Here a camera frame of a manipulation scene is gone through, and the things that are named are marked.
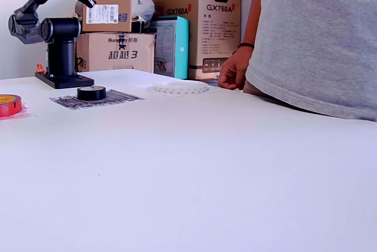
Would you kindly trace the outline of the person right hand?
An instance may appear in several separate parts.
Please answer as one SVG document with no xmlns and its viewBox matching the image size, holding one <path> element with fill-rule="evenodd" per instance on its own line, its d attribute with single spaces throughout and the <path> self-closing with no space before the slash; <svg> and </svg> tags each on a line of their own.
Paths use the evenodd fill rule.
<svg viewBox="0 0 377 252">
<path fill-rule="evenodd" d="M 246 71 L 253 48 L 240 47 L 222 65 L 218 86 L 230 90 L 243 90 L 246 82 Z"/>
</svg>

